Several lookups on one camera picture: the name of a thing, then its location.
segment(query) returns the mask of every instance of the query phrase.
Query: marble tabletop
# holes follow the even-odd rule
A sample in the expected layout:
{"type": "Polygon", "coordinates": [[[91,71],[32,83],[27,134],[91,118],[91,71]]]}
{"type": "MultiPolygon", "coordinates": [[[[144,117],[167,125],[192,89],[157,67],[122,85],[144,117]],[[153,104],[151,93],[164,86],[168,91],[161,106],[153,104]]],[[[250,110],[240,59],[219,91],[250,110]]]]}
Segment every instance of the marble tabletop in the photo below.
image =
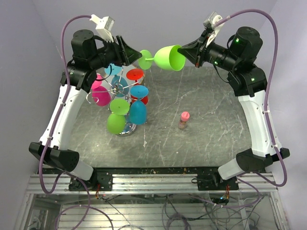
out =
{"type": "MultiPolygon", "coordinates": [[[[221,71],[226,79],[226,72],[221,71]]],[[[110,134],[106,107],[82,104],[70,149],[93,167],[220,166],[251,147],[247,122],[232,88],[213,68],[170,72],[151,67],[147,122],[127,137],[110,134]],[[190,113],[179,129],[182,112],[190,113]]]]}

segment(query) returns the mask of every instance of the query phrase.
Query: cable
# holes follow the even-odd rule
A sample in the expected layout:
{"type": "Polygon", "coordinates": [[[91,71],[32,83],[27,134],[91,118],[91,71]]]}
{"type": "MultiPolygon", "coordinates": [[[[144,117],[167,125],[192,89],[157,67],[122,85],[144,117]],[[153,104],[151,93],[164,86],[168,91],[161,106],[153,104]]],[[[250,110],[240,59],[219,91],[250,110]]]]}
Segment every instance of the cable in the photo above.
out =
{"type": "Polygon", "coordinates": [[[217,67],[216,67],[215,65],[213,65],[213,68],[215,69],[217,75],[220,77],[220,79],[221,79],[223,82],[229,83],[228,81],[225,81],[225,80],[221,77],[221,75],[220,75],[220,73],[219,73],[219,71],[217,70],[217,67]]]}
{"type": "Polygon", "coordinates": [[[70,19],[68,22],[65,23],[63,29],[62,29],[62,33],[61,33],[61,52],[62,52],[62,61],[63,61],[63,64],[64,64],[64,71],[65,71],[65,75],[66,75],[66,81],[67,81],[67,89],[66,89],[66,92],[64,94],[64,97],[63,97],[63,100],[62,100],[62,104],[60,104],[59,106],[59,109],[55,115],[55,118],[53,120],[53,123],[52,123],[52,126],[50,128],[50,132],[49,132],[49,138],[47,139],[47,142],[43,148],[43,151],[42,151],[42,155],[40,157],[40,160],[39,160],[39,167],[38,167],[38,174],[39,174],[39,181],[40,181],[40,185],[42,187],[42,190],[44,191],[44,193],[46,194],[51,194],[53,193],[53,191],[55,190],[55,187],[57,185],[57,182],[59,180],[59,177],[60,177],[60,174],[56,177],[56,180],[51,188],[50,191],[48,191],[45,187],[45,184],[44,184],[44,179],[43,179],[43,164],[44,164],[44,157],[45,157],[45,154],[46,154],[46,151],[47,151],[47,148],[49,147],[50,145],[50,142],[51,142],[51,139],[52,139],[52,135],[53,135],[53,132],[56,128],[56,124],[58,122],[58,119],[59,119],[59,116],[62,112],[62,109],[64,107],[64,104],[66,103],[66,100],[68,98],[68,94],[70,92],[70,89],[71,89],[71,80],[69,78],[69,73],[68,73],[68,69],[67,69],[67,63],[66,63],[66,59],[65,59],[65,53],[64,53],[64,33],[65,33],[65,30],[67,28],[67,26],[73,22],[74,20],[76,19],[79,19],[79,18],[91,18],[90,15],[80,15],[80,16],[77,16],[77,17],[74,17],[72,19],[70,19]]]}
{"type": "Polygon", "coordinates": [[[38,222],[38,228],[40,229],[41,228],[41,222],[40,222],[40,219],[38,217],[34,217],[33,219],[37,219],[37,222],[38,222]]]}
{"type": "MultiPolygon", "coordinates": [[[[171,206],[173,207],[174,211],[175,211],[176,213],[178,213],[177,210],[175,209],[173,203],[170,201],[170,199],[166,198],[166,200],[169,201],[169,203],[170,203],[171,206]]],[[[170,218],[169,215],[168,215],[167,212],[166,212],[166,207],[165,207],[165,214],[166,214],[166,216],[167,216],[168,218],[170,218]]],[[[186,217],[186,219],[187,219],[188,221],[195,221],[195,220],[199,220],[199,219],[206,219],[206,218],[202,218],[202,217],[205,217],[205,216],[207,216],[207,215],[208,215],[208,213],[205,213],[205,214],[203,214],[203,215],[201,215],[201,216],[199,216],[199,217],[197,217],[197,218],[188,218],[188,217],[186,217]]]]}
{"type": "Polygon", "coordinates": [[[119,214],[121,214],[124,217],[124,219],[129,223],[129,226],[131,226],[131,229],[133,230],[133,227],[132,227],[131,223],[129,222],[129,220],[127,220],[125,215],[122,214],[116,207],[114,207],[108,200],[106,200],[106,199],[103,199],[103,200],[106,201],[109,205],[111,205],[119,214]]]}
{"type": "Polygon", "coordinates": [[[117,196],[116,196],[116,197],[114,197],[114,198],[111,198],[111,199],[105,199],[105,200],[107,200],[107,201],[111,201],[111,200],[114,200],[115,198],[120,197],[120,196],[122,196],[122,195],[117,195],[117,196]]]}
{"type": "Polygon", "coordinates": [[[139,226],[136,226],[136,225],[130,225],[130,224],[128,224],[128,225],[124,225],[124,226],[120,227],[118,230],[121,230],[121,229],[124,229],[124,228],[136,228],[136,229],[139,229],[139,230],[144,230],[144,229],[142,229],[142,228],[141,228],[141,227],[139,227],[139,226]]]}
{"type": "Polygon", "coordinates": [[[253,207],[253,209],[251,210],[249,216],[248,216],[247,218],[245,218],[245,219],[240,220],[240,221],[239,221],[237,224],[235,224],[235,225],[238,225],[239,223],[241,223],[241,222],[244,221],[244,220],[248,220],[249,217],[251,216],[251,214],[253,213],[253,211],[255,210],[256,206],[257,206],[257,205],[260,203],[260,201],[263,200],[263,199],[264,199],[264,196],[263,196],[263,197],[257,202],[257,204],[253,207]]]}
{"type": "Polygon", "coordinates": [[[216,229],[219,230],[219,227],[217,226],[216,222],[215,222],[215,221],[212,219],[212,217],[210,216],[206,204],[205,204],[205,210],[206,210],[206,212],[208,213],[208,216],[209,216],[211,222],[215,225],[216,229]]]}
{"type": "Polygon", "coordinates": [[[278,50],[278,32],[277,32],[277,27],[276,27],[276,24],[274,22],[274,19],[268,13],[266,13],[264,11],[261,11],[261,10],[258,10],[258,9],[248,9],[248,10],[242,10],[242,11],[234,13],[230,16],[227,16],[225,19],[222,19],[222,20],[218,21],[216,24],[214,24],[213,28],[227,22],[228,20],[230,20],[233,17],[236,17],[236,16],[243,14],[243,13],[248,13],[248,12],[255,12],[255,13],[260,13],[260,14],[264,15],[271,22],[273,30],[274,30],[274,40],[275,40],[274,54],[273,54],[272,66],[271,66],[271,70],[270,70],[270,74],[269,74],[269,78],[268,78],[268,84],[267,84],[267,88],[266,88],[265,96],[264,96],[264,111],[266,111],[264,113],[264,115],[265,115],[266,122],[267,122],[267,125],[268,125],[272,144],[274,146],[277,157],[278,157],[278,159],[281,163],[282,169],[283,169],[283,182],[281,184],[277,184],[276,182],[270,181],[268,178],[266,178],[265,176],[261,175],[258,172],[256,172],[256,174],[258,176],[262,177],[267,182],[271,183],[272,185],[274,185],[276,187],[282,187],[287,183],[288,175],[287,175],[287,170],[286,170],[286,166],[284,164],[283,158],[282,158],[282,156],[279,152],[279,149],[277,148],[277,145],[276,145],[276,140],[275,140],[275,137],[274,137],[273,128],[272,128],[272,125],[271,125],[270,116],[269,116],[269,112],[268,112],[268,98],[269,98],[271,81],[272,81],[273,72],[274,72],[274,69],[275,69],[275,64],[276,64],[276,59],[277,59],[277,50],[278,50]]]}
{"type": "Polygon", "coordinates": [[[105,215],[105,217],[107,217],[107,219],[109,220],[109,222],[111,224],[112,230],[114,230],[114,226],[113,226],[113,223],[112,223],[112,220],[110,219],[110,217],[106,213],[104,213],[103,211],[101,211],[101,210],[99,210],[99,209],[97,209],[95,207],[91,207],[91,206],[87,206],[87,205],[73,205],[71,207],[68,207],[68,208],[64,209],[62,212],[60,212],[59,216],[62,215],[62,213],[67,211],[68,209],[76,208],[76,207],[85,207],[85,208],[89,207],[90,209],[95,210],[95,211],[100,212],[101,214],[105,215]]]}
{"type": "Polygon", "coordinates": [[[185,230],[188,230],[190,229],[191,230],[191,226],[190,224],[188,223],[187,221],[187,218],[185,218],[185,216],[183,216],[182,214],[180,213],[175,213],[171,216],[171,218],[167,221],[167,224],[166,224],[166,229],[168,230],[171,226],[171,224],[174,222],[174,220],[181,220],[183,223],[184,223],[184,229],[185,230]]]}
{"type": "MultiPolygon", "coordinates": [[[[79,19],[79,18],[91,18],[91,16],[90,16],[90,15],[80,15],[80,16],[77,16],[77,17],[74,17],[74,18],[70,19],[68,22],[65,23],[65,25],[64,25],[64,27],[63,27],[63,29],[62,29],[62,32],[61,32],[61,51],[62,51],[62,60],[63,60],[63,64],[64,64],[64,71],[65,71],[66,80],[67,80],[67,89],[66,89],[66,92],[65,92],[65,94],[64,94],[64,97],[63,97],[63,100],[62,100],[62,104],[60,104],[59,109],[58,109],[58,111],[57,111],[57,113],[56,113],[56,115],[55,115],[54,121],[53,121],[52,126],[51,126],[51,128],[50,128],[49,138],[47,139],[47,142],[46,142],[46,144],[45,144],[45,146],[44,146],[44,148],[43,148],[42,155],[41,155],[40,160],[39,160],[39,167],[38,167],[39,181],[40,181],[40,185],[41,185],[41,187],[42,187],[43,192],[46,193],[46,194],[51,194],[51,193],[53,193],[53,191],[54,191],[55,188],[56,188],[56,185],[57,185],[57,183],[58,183],[58,180],[59,180],[60,176],[63,174],[63,173],[60,173],[59,175],[57,175],[57,177],[56,177],[56,179],[55,179],[55,181],[54,181],[54,184],[53,184],[51,190],[48,191],[48,190],[46,189],[46,187],[45,187],[44,178],[43,178],[43,163],[44,163],[44,157],[45,157],[47,148],[48,148],[49,145],[50,145],[50,142],[51,142],[51,139],[52,139],[52,135],[53,135],[53,132],[54,132],[54,130],[55,130],[57,121],[58,121],[58,119],[59,119],[59,116],[60,116],[60,114],[61,114],[61,112],[62,112],[62,109],[63,109],[63,107],[64,107],[64,104],[66,103],[66,100],[67,100],[67,98],[68,98],[68,95],[69,95],[69,92],[70,92],[70,89],[71,89],[71,81],[70,81],[70,78],[69,78],[69,73],[68,73],[67,63],[66,63],[65,53],[64,53],[64,34],[65,34],[65,30],[66,30],[67,26],[68,26],[71,22],[73,22],[74,20],[77,20],[77,19],[79,19]]],[[[82,185],[85,187],[85,189],[86,189],[86,191],[87,191],[87,193],[88,193],[88,206],[87,206],[87,209],[86,209],[86,211],[85,211],[84,216],[83,216],[82,219],[79,221],[79,223],[78,223],[74,228],[72,228],[72,230],[76,229],[76,228],[82,223],[82,221],[85,219],[85,216],[87,215],[89,209],[91,208],[91,207],[90,207],[90,194],[89,194],[89,191],[88,191],[88,189],[87,189],[85,183],[84,183],[81,179],[77,178],[77,180],[80,181],[80,183],[82,183],[82,185]]],[[[61,213],[57,216],[56,221],[55,221],[55,229],[56,229],[56,230],[58,229],[58,228],[57,228],[57,225],[58,225],[58,221],[59,221],[59,217],[60,217],[61,213]]]]}
{"type": "MultiPolygon", "coordinates": [[[[81,179],[79,179],[79,178],[77,178],[77,180],[84,186],[84,188],[85,188],[85,190],[86,190],[86,193],[87,193],[88,202],[87,202],[87,209],[86,209],[86,211],[85,211],[85,214],[83,215],[83,217],[81,218],[81,220],[79,221],[79,223],[78,223],[75,227],[73,227],[71,230],[75,230],[75,229],[84,221],[84,219],[85,219],[85,217],[86,217],[88,211],[90,210],[90,204],[91,204],[90,192],[88,191],[88,188],[87,188],[86,184],[84,183],[83,180],[81,180],[81,179]]],[[[61,211],[61,212],[58,214],[58,216],[56,217],[56,219],[55,219],[55,221],[54,221],[54,225],[55,225],[54,229],[55,229],[55,230],[58,229],[58,224],[59,224],[59,218],[60,218],[60,216],[61,216],[65,211],[67,211],[67,210],[69,210],[69,209],[71,209],[71,208],[73,208],[73,206],[64,209],[63,211],[61,211]]]]}
{"type": "Polygon", "coordinates": [[[252,187],[253,189],[255,189],[256,192],[257,192],[258,198],[257,198],[255,201],[253,201],[253,202],[251,202],[250,204],[247,204],[247,205],[222,206],[222,205],[219,205],[219,204],[216,204],[216,203],[212,202],[211,200],[205,200],[205,199],[202,199],[202,198],[200,198],[200,197],[198,197],[198,196],[193,196],[193,195],[191,195],[191,197],[192,197],[192,198],[195,198],[195,199],[198,199],[198,200],[201,200],[201,201],[203,201],[203,202],[212,204],[212,205],[214,205],[214,206],[221,207],[221,208],[241,208],[241,207],[248,207],[248,206],[251,206],[251,205],[257,203],[257,202],[260,200],[260,192],[259,192],[259,190],[258,190],[255,186],[253,186],[252,184],[250,184],[249,182],[243,181],[243,180],[241,180],[240,178],[237,178],[237,180],[239,180],[239,181],[241,181],[241,182],[243,182],[243,183],[249,185],[249,186],[252,187]]]}

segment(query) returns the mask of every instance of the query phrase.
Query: purple wall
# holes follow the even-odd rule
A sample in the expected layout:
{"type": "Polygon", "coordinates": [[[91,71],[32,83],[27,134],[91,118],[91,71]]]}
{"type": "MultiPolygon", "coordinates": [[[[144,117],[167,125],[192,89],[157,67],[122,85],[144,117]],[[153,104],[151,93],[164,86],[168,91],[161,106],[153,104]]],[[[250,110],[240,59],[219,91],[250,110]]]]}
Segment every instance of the purple wall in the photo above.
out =
{"type": "MultiPolygon", "coordinates": [[[[115,20],[113,35],[120,34],[129,46],[137,50],[148,49],[154,54],[162,47],[185,45],[197,39],[204,29],[203,21],[213,11],[223,17],[248,8],[270,12],[276,0],[33,0],[33,3],[57,46],[63,23],[80,14],[96,14],[100,18],[110,16],[115,20]]],[[[248,24],[260,29],[264,21],[260,15],[254,14],[253,18],[241,15],[223,27],[216,42],[226,45],[238,27],[248,24]]],[[[79,19],[71,24],[67,38],[72,38],[72,34],[80,29],[95,31],[95,24],[79,19]]],[[[66,46],[65,51],[72,55],[70,46],[66,46]]]]}
{"type": "Polygon", "coordinates": [[[28,152],[51,117],[63,69],[30,0],[0,0],[0,223],[13,229],[37,160],[28,152]]]}
{"type": "MultiPolygon", "coordinates": [[[[307,30],[305,0],[278,0],[271,16],[279,34],[279,51],[269,96],[274,126],[281,144],[290,149],[285,160],[288,183],[279,189],[291,229],[306,229],[307,190],[307,30]]],[[[260,30],[264,46],[258,66],[267,75],[272,64],[273,31],[269,21],[260,30]]],[[[279,163],[272,167],[277,182],[283,179],[279,163]]]]}

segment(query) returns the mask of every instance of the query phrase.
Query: plastic wine glass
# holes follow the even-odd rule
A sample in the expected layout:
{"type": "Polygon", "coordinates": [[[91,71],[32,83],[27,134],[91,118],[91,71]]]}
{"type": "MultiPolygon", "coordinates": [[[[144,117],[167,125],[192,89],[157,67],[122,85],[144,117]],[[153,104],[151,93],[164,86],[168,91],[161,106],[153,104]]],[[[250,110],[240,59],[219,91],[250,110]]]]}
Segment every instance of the plastic wine glass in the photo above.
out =
{"type": "Polygon", "coordinates": [[[165,70],[180,71],[186,63],[186,58],[178,53],[180,45],[166,46],[158,50],[153,57],[148,50],[142,50],[142,57],[138,60],[142,69],[149,69],[153,61],[165,70]]]}
{"type": "Polygon", "coordinates": [[[91,86],[92,90],[98,88],[101,85],[102,76],[99,73],[97,73],[97,78],[96,79],[97,80],[95,80],[94,83],[91,86]]]}
{"type": "Polygon", "coordinates": [[[98,86],[93,89],[92,98],[98,106],[106,106],[111,101],[111,96],[107,89],[103,86],[98,86]]]}
{"type": "Polygon", "coordinates": [[[122,67],[116,66],[113,63],[111,63],[107,68],[105,68],[105,73],[107,75],[117,75],[119,72],[121,72],[122,67]]]}
{"type": "Polygon", "coordinates": [[[129,120],[136,125],[142,125],[146,122],[146,119],[147,119],[146,106],[140,100],[135,101],[130,106],[129,120]]]}
{"type": "Polygon", "coordinates": [[[114,99],[110,103],[110,110],[111,112],[117,114],[117,115],[125,115],[128,113],[130,109],[129,103],[121,98],[114,99]]]}
{"type": "Polygon", "coordinates": [[[112,134],[119,134],[124,130],[125,124],[126,118],[124,115],[110,114],[106,122],[106,128],[112,134]]]}

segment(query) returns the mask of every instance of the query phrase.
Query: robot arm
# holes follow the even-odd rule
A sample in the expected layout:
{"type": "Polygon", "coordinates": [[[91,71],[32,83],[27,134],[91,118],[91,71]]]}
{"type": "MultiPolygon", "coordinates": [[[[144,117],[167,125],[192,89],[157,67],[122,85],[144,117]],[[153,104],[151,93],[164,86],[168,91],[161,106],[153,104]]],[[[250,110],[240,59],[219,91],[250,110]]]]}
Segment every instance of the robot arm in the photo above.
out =
{"type": "MultiPolygon", "coordinates": [[[[216,22],[217,18],[221,19],[219,15],[212,14],[204,22],[205,30],[201,36],[194,42],[179,48],[178,52],[198,68],[204,62],[209,62],[227,70],[227,80],[244,110],[252,147],[238,153],[235,159],[219,167],[220,176],[227,180],[243,172],[263,170],[272,165],[274,161],[278,161],[278,157],[264,115],[267,112],[264,110],[263,104],[267,79],[263,70],[254,64],[262,46],[260,34],[253,28],[241,27],[232,36],[230,47],[224,48],[214,43],[217,32],[212,29],[212,24],[216,22]]],[[[288,157],[289,150],[282,148],[274,127],[272,129],[276,147],[280,150],[283,158],[288,157]]]]}
{"type": "MultiPolygon", "coordinates": [[[[78,111],[96,80],[97,69],[106,68],[111,63],[118,66],[128,66],[142,56],[141,53],[129,47],[120,35],[116,36],[116,39],[112,37],[110,29],[114,21],[110,17],[99,19],[92,15],[91,21],[97,24],[96,29],[102,37],[94,35],[90,30],[79,30],[73,35],[71,41],[73,60],[67,64],[71,88],[55,124],[54,135],[44,157],[44,164],[70,172],[70,174],[88,181],[88,186],[96,183],[94,169],[80,160],[78,152],[68,149],[78,111]],[[95,40],[101,41],[104,47],[97,49],[95,40]]],[[[32,142],[29,146],[29,151],[38,160],[40,160],[43,148],[50,138],[49,131],[56,120],[58,108],[67,89],[65,73],[63,73],[60,82],[59,98],[48,127],[39,142],[32,142]]]]}

